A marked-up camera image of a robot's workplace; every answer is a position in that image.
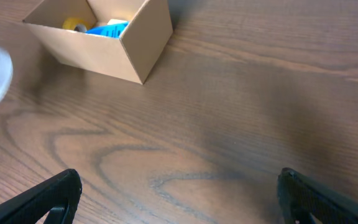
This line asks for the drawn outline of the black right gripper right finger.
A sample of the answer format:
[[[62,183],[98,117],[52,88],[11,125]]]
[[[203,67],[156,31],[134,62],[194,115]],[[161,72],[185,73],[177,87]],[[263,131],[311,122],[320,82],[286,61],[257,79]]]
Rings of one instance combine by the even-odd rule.
[[[277,179],[277,197],[286,224],[358,224],[358,203],[285,167]]]

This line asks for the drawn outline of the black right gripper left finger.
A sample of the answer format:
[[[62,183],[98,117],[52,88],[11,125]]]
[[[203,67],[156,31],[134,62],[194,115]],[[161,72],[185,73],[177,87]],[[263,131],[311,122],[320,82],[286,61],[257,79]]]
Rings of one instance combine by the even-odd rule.
[[[43,181],[0,204],[0,224],[45,223],[72,224],[82,193],[79,174],[74,169]]]

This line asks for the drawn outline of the cardboard box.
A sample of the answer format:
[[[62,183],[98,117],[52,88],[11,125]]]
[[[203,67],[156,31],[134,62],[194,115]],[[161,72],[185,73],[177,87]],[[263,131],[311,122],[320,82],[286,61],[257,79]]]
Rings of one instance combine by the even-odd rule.
[[[69,18],[129,24],[110,38],[64,29]],[[60,63],[140,84],[173,33],[167,0],[44,0],[23,23]]]

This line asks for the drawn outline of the small yellow tape roll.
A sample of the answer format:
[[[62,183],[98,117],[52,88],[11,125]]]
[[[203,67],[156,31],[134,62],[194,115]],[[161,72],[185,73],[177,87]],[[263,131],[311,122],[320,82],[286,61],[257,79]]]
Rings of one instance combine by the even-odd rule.
[[[77,17],[67,18],[62,25],[63,29],[86,33],[91,29],[91,26],[83,19]]]

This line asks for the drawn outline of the blue plastic tape dispenser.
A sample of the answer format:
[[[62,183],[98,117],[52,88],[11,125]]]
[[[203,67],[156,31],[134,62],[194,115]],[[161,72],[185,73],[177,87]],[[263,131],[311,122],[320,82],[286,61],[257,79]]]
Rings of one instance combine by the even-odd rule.
[[[120,22],[116,24],[109,24],[106,26],[99,26],[87,31],[87,34],[94,34],[94,35],[102,35],[106,37],[111,37],[118,39],[120,38],[121,34],[124,32],[125,28],[128,26],[128,22]]]

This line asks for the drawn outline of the yellow highlighter pen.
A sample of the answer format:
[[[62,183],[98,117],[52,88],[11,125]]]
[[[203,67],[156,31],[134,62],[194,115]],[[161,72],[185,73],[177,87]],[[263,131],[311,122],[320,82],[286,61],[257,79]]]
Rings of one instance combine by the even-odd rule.
[[[116,24],[124,24],[124,25],[128,25],[128,21],[125,20],[120,20],[120,19],[110,19],[107,23],[107,25],[116,25]]]

